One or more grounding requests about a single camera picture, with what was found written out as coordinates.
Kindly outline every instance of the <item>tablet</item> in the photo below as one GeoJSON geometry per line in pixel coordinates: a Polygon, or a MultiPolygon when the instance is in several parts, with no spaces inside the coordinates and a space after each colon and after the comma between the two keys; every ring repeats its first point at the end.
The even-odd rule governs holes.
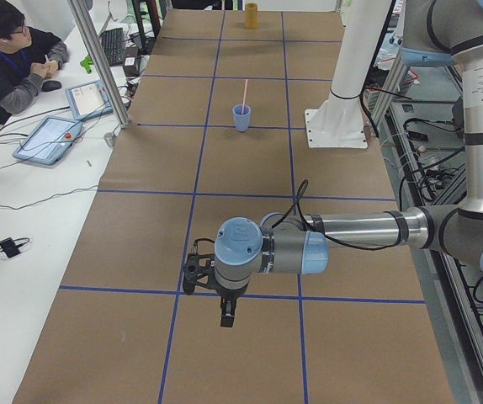
{"type": "Polygon", "coordinates": [[[13,157],[50,166],[61,159],[81,130],[80,120],[46,116],[13,152],[13,157]]]}
{"type": "Polygon", "coordinates": [[[66,96],[76,120],[89,120],[113,111],[101,80],[67,88],[66,96]]]}

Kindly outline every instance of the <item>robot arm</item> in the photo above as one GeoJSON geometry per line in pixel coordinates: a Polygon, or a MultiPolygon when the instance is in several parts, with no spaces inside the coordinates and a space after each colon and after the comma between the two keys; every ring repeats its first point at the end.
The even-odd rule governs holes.
{"type": "MultiPolygon", "coordinates": [[[[357,0],[363,2],[366,8],[377,7],[372,0],[357,0]]],[[[379,5],[389,7],[389,2],[379,5]]],[[[447,253],[483,270],[483,0],[408,0],[403,46],[403,60],[411,66],[450,64],[449,56],[463,64],[467,197],[460,205],[405,212],[300,213],[297,219],[279,220],[268,215],[260,226],[245,218],[226,221],[218,231],[215,253],[200,255],[196,242],[183,267],[185,293],[201,286],[221,296],[221,326],[232,327],[236,299],[247,290],[252,273],[320,273],[329,247],[377,250],[409,245],[447,253]]],[[[299,191],[299,212],[301,196],[299,191]]]]}

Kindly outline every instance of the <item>green object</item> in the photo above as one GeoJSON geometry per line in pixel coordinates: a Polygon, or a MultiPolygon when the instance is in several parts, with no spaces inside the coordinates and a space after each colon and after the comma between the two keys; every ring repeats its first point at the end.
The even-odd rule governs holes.
{"type": "Polygon", "coordinates": [[[84,70],[87,71],[88,74],[92,72],[92,68],[90,65],[93,65],[93,60],[90,57],[90,55],[87,55],[84,59],[81,60],[81,63],[79,63],[82,67],[84,67],[84,70]]]}

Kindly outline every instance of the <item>computer mouse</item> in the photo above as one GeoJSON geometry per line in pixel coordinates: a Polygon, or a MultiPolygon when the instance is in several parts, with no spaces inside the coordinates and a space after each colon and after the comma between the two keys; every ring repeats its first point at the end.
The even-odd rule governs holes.
{"type": "Polygon", "coordinates": [[[43,82],[41,91],[48,93],[49,91],[57,90],[58,88],[62,88],[61,82],[57,82],[57,80],[47,80],[46,82],[43,82]]]}

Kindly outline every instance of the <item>white table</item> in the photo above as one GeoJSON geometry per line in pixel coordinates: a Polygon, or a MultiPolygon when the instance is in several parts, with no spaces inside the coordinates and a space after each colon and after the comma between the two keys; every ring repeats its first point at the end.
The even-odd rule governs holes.
{"type": "MultiPolygon", "coordinates": [[[[66,43],[71,60],[53,78],[63,88],[98,79],[95,68],[87,74],[79,66],[87,52],[77,29],[66,43]]],[[[125,82],[121,67],[113,68],[113,74],[118,84],[125,82]]],[[[62,106],[67,106],[63,89],[42,93],[12,120],[62,106]]],[[[58,114],[71,117],[69,111],[58,114]]],[[[7,131],[30,133],[43,117],[18,122],[7,131]]],[[[0,205],[25,205],[97,184],[111,153],[104,134],[119,129],[113,114],[86,122],[84,130],[91,125],[82,142],[74,144],[54,167],[20,163],[0,170],[0,205]]],[[[18,138],[5,136],[0,141],[18,138]]],[[[0,167],[16,162],[11,155],[17,145],[0,145],[0,167]]],[[[28,251],[0,261],[0,404],[12,402],[19,388],[94,195],[92,190],[22,210],[0,208],[0,241],[7,237],[32,240],[28,251]]]]}

